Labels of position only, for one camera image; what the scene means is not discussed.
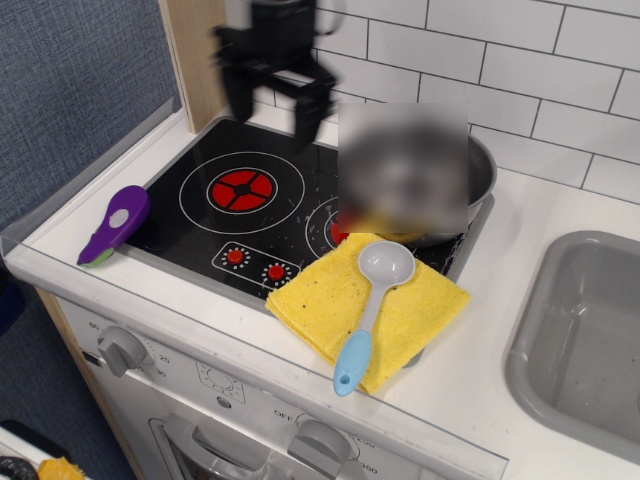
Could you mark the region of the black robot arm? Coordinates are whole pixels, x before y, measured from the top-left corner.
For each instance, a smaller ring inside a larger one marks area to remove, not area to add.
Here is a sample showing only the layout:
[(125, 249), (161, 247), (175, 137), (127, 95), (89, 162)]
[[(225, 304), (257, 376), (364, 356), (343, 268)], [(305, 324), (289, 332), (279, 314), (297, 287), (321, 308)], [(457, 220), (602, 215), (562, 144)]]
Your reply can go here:
[(247, 122), (254, 113), (254, 91), (268, 87), (295, 100), (293, 148), (315, 140), (333, 105), (336, 77), (312, 56), (315, 1), (252, 1), (251, 26), (217, 26), (216, 53), (234, 118)]

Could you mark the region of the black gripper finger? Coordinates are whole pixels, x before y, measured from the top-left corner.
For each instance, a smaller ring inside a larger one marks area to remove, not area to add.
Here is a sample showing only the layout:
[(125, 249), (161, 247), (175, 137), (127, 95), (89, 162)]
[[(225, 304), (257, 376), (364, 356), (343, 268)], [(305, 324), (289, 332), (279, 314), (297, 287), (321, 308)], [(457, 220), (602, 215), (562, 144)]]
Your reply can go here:
[(330, 93), (319, 97), (307, 94), (296, 97), (293, 140), (293, 148), (296, 151), (304, 150), (316, 140), (320, 123), (332, 113), (332, 108), (333, 101)]
[(237, 65), (221, 62), (221, 74), (229, 106), (234, 118), (245, 123), (253, 115), (253, 92), (266, 82), (268, 75), (275, 72), (266, 63)]

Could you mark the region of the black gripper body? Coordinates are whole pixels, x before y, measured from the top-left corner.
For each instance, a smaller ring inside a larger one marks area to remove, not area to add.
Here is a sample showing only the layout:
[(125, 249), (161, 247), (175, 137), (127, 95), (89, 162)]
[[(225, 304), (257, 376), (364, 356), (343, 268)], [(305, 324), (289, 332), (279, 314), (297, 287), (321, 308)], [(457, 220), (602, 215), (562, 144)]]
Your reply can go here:
[(266, 63), (275, 72), (266, 86), (296, 99), (330, 93), (336, 78), (312, 56), (316, 29), (315, 2), (252, 2), (251, 25), (245, 29), (218, 26), (217, 58), (237, 65)]

